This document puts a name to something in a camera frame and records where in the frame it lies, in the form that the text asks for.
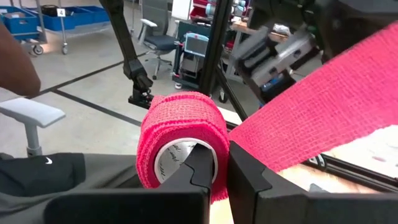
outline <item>label on bin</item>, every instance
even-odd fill
[[[58,17],[65,17],[65,9],[57,9]]]

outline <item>black bracket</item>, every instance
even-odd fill
[[[208,224],[212,167],[211,151],[197,144],[160,187],[65,192],[46,206],[45,224]]]

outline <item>chair armrest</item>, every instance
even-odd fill
[[[156,23],[151,22],[151,21],[149,21],[149,20],[147,20],[147,19],[141,19],[141,22],[142,22],[142,24],[148,25],[148,26],[150,26],[150,27],[157,27],[157,24],[156,24]]]
[[[142,22],[142,27],[141,27],[141,31],[139,33],[139,40],[138,40],[139,45],[142,45],[144,43],[145,36],[147,35],[148,27],[150,27],[150,28],[157,27],[156,23],[151,22],[147,19],[141,19],[141,22]]]
[[[178,27],[179,27],[179,25],[180,25],[180,21],[179,20],[174,20],[174,22],[175,22],[175,30],[174,30],[174,33],[173,33],[173,37],[174,38],[177,38],[177,36],[178,36]]]
[[[0,113],[30,126],[46,128],[65,117],[57,108],[26,98],[17,98],[0,103]]]

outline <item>black pants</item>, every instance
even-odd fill
[[[43,223],[46,204],[85,189],[136,188],[136,157],[58,153],[0,160],[0,223]]]

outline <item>chair wheel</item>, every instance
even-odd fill
[[[228,97],[226,96],[225,93],[224,94],[220,93],[220,96],[218,97],[218,101],[220,103],[226,103],[228,101]]]

